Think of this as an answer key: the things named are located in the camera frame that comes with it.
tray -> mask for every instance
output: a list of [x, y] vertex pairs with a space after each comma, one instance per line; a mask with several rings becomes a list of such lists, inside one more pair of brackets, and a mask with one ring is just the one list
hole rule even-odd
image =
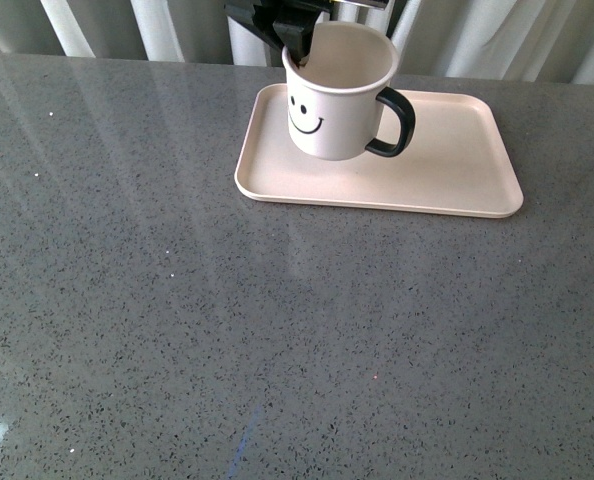
[[[235, 170], [237, 187], [265, 202], [487, 218], [519, 210], [524, 197], [488, 105], [468, 95], [400, 91], [417, 116], [401, 155], [326, 161], [292, 143], [286, 85], [265, 87]], [[398, 132], [395, 115], [384, 108], [379, 138], [394, 142]]]

quartz countertop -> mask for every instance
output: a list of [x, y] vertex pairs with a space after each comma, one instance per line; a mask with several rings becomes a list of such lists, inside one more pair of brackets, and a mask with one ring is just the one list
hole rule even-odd
[[594, 479], [594, 87], [490, 105], [476, 219], [261, 203], [275, 68], [0, 54], [0, 478]]

curtain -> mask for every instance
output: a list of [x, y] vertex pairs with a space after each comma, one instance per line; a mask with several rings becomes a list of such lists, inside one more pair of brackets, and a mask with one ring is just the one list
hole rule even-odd
[[[386, 33], [400, 73], [594, 84], [594, 0], [337, 3], [331, 19]], [[0, 0], [0, 52], [281, 64], [221, 0]]]

black mug handle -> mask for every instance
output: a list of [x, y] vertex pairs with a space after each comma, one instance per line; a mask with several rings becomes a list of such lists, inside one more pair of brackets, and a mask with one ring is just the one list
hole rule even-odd
[[399, 140], [393, 145], [392, 143], [373, 138], [366, 145], [366, 150], [382, 157], [396, 157], [404, 151], [413, 138], [413, 132], [415, 131], [415, 110], [406, 97], [390, 87], [385, 87], [377, 94], [377, 101], [393, 110], [397, 118], [399, 118]]

